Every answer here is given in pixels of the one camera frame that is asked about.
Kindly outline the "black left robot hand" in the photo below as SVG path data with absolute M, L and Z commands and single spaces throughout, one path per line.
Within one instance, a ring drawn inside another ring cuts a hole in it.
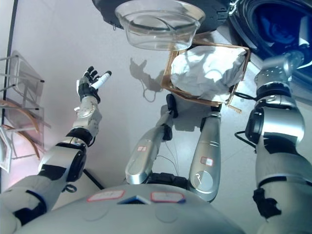
M 97 70 L 90 66 L 83 74 L 83 77 L 77 80 L 76 90 L 80 101 L 86 97 L 94 97 L 97 103 L 100 103 L 98 95 L 99 88 L 111 77 L 112 72 L 106 71 L 103 75 L 98 75 Z

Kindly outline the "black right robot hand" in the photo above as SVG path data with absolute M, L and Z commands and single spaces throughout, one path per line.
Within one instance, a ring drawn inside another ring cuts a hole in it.
M 285 55 L 287 61 L 286 70 L 288 73 L 293 73 L 294 70 L 300 69 L 304 65 L 305 57 L 301 51 L 289 51 Z

